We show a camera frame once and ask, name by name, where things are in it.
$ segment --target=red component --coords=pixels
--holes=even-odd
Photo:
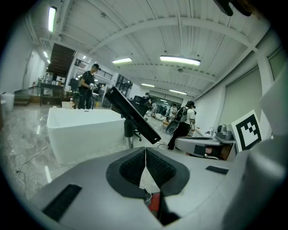
[[[160,204],[160,193],[157,193],[152,196],[151,203],[148,206],[150,211],[158,212]]]

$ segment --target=black backpack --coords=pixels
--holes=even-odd
[[[175,120],[179,122],[185,122],[187,119],[187,111],[188,109],[186,109],[185,107],[180,108],[176,114]]]

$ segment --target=marble floor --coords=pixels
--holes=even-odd
[[[46,123],[48,111],[51,107],[50,105],[40,107],[38,104],[30,104],[26,107],[14,107],[14,110],[7,114],[4,127],[0,132],[0,166],[14,190],[27,199],[28,197],[32,198],[40,188],[81,161],[100,157],[103,156],[103,154],[113,154],[126,149],[126,140],[123,138],[123,141],[117,146],[108,146],[105,149],[95,152],[86,159],[72,164],[59,164],[49,144],[40,155],[24,164],[22,171],[25,174],[20,173],[18,179],[17,170],[20,169],[21,165],[47,146],[49,136]],[[135,137],[134,147],[153,146],[167,150],[166,145],[171,136],[165,133],[161,121],[151,117],[147,118],[148,123],[156,130],[162,139],[160,142],[152,145],[143,136],[141,142]],[[176,149],[173,150],[173,152],[176,154],[184,154],[183,151]],[[140,186],[146,188],[149,192],[159,191],[148,170],[145,169],[143,171],[141,180]]]

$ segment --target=black pants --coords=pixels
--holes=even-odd
[[[178,128],[175,130],[171,140],[169,141],[168,148],[171,150],[174,149],[174,146],[175,146],[174,142],[176,138],[185,137],[189,133],[189,130],[190,130],[190,125],[188,125],[185,122],[180,122],[178,125]]]
[[[86,102],[86,109],[89,110],[91,108],[91,97],[92,94],[90,92],[87,92],[86,90],[80,90],[78,109],[85,109]]]

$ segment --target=white bathtub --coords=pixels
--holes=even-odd
[[[60,164],[83,159],[123,139],[124,118],[112,110],[51,108],[47,129]]]

